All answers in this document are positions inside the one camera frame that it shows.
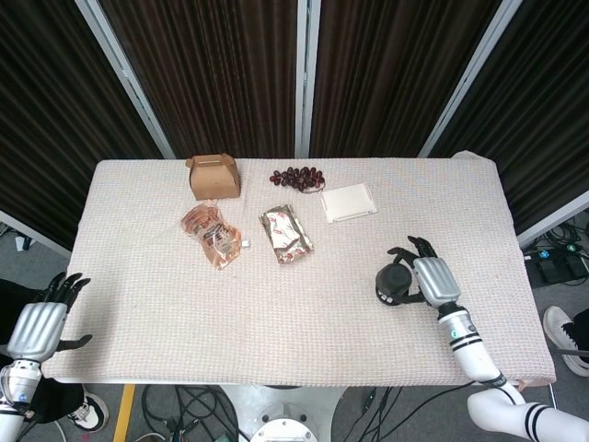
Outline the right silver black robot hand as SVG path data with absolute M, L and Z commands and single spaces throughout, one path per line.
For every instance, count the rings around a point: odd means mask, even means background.
M 461 292 L 455 277 L 432 244 L 425 238 L 408 236 L 417 253 L 401 247 L 389 249 L 395 264 L 407 267 L 412 276 L 409 295 L 404 304 L 426 303 L 433 308 L 456 303 Z

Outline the orange snack pouch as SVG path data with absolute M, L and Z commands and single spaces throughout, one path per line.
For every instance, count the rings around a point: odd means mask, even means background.
M 250 239 L 225 220 L 215 200 L 205 200 L 192 207 L 180 219 L 179 225 L 186 235 L 200 244 L 205 257 L 218 271 L 251 246 Z

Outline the white and black sneaker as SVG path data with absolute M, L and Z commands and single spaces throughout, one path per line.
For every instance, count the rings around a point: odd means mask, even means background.
M 95 433 L 102 430 L 109 421 L 106 403 L 96 394 L 85 391 L 82 404 L 67 415 L 68 420 L 79 430 Z

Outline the brown cardboard gable box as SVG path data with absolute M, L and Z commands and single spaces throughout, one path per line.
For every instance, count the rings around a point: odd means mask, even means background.
M 197 201 L 238 198 L 240 175 L 235 159 L 228 154 L 193 156 L 185 160 L 189 184 Z

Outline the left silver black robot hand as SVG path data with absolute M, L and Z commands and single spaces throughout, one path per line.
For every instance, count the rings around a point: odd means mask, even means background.
M 0 355 L 43 363 L 56 353 L 77 350 L 93 339 L 62 338 L 78 295 L 90 283 L 81 273 L 58 273 L 42 289 L 0 279 Z

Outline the yellow floor tape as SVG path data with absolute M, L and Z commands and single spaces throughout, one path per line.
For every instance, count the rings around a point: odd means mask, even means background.
M 125 384 L 123 387 L 112 442 L 126 441 L 129 423 L 131 420 L 131 414 L 133 410 L 133 399 L 135 389 L 135 384 Z

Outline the white rectangular plastic tray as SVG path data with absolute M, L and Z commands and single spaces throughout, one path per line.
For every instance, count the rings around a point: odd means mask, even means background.
M 377 213 L 372 193 L 365 183 L 321 192 L 319 200 L 330 224 Z

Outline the silver snack pouch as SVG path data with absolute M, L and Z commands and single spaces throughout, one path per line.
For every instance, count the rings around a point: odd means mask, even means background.
M 279 264 L 298 261 L 314 251 L 314 244 L 290 204 L 265 211 L 259 221 Z

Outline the dark brown corrugated partition panel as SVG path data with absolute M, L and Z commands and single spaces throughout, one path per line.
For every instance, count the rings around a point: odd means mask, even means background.
M 416 157 L 502 0 L 322 0 L 309 155 Z
M 295 152 L 297 0 L 100 0 L 177 157 Z
M 97 164 L 161 157 L 74 0 L 0 0 L 0 211 L 70 250 Z
M 522 0 L 435 144 L 492 160 L 525 230 L 589 191 L 589 0 Z

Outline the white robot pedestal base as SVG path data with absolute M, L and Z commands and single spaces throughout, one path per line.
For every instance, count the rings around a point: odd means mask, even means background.
M 331 442 L 344 387 L 274 388 L 224 385 L 234 406 L 239 442 Z

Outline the black trouser leg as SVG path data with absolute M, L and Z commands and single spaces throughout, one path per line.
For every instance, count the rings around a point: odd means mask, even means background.
M 31 420 L 46 424 L 78 410 L 85 398 L 82 384 L 60 383 L 53 378 L 41 378 L 29 409 Z

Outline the black cup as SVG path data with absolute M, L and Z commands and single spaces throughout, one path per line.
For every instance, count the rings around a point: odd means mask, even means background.
M 402 264 L 391 263 L 383 267 L 375 277 L 375 287 L 410 289 L 412 276 L 410 270 Z

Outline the beige waffle tablecloth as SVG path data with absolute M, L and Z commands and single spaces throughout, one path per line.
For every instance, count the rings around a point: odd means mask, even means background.
M 196 204 L 181 160 L 96 166 L 68 269 L 90 280 L 48 377 L 83 383 L 258 383 L 289 386 L 455 385 L 466 381 L 437 314 L 387 307 L 375 276 L 425 238 L 445 260 L 494 363 L 512 381 L 552 383 L 555 368 L 495 164 L 451 158 L 320 159 L 331 189 L 365 183 L 377 213 L 330 224 L 317 194 L 274 186 L 287 162 L 238 161 L 242 191 L 222 200 L 251 246 L 223 270 L 186 235 Z M 279 264 L 259 221 L 290 204 L 314 244 Z

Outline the white partition post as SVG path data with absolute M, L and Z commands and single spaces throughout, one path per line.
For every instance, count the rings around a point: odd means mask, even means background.
M 517 240 L 521 250 L 524 250 L 532 244 L 537 238 L 548 232 L 554 227 L 573 218 L 583 210 L 589 208 L 589 190 L 572 199 L 558 210 L 544 217 L 530 228 L 517 235 Z
M 8 226 L 14 228 L 18 232 L 24 234 L 27 237 L 37 240 L 39 243 L 44 245 L 45 247 L 53 250 L 56 253 L 64 256 L 67 259 L 71 258 L 72 252 L 58 244 L 57 242 L 51 240 L 50 238 L 42 235 L 39 231 L 33 229 L 32 227 L 27 226 L 26 224 L 20 222 L 13 216 L 9 215 L 8 213 L 0 210 L 0 222 L 7 224 Z
M 176 159 L 156 113 L 99 0 L 75 0 L 129 101 L 164 159 Z
M 294 157 L 309 158 L 321 0 L 297 0 Z
M 448 124 L 470 91 L 482 68 L 507 30 L 523 0 L 502 0 L 489 25 L 483 32 L 478 45 L 472 53 L 454 91 L 440 113 L 433 129 L 429 133 L 418 153 L 418 157 L 428 157 L 445 132 Z

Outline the dark red grape bunch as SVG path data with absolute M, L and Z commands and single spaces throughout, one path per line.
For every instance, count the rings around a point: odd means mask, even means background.
M 288 187 L 301 193 L 321 192 L 326 187 L 323 171 L 315 167 L 274 170 L 269 182 L 274 186 Z

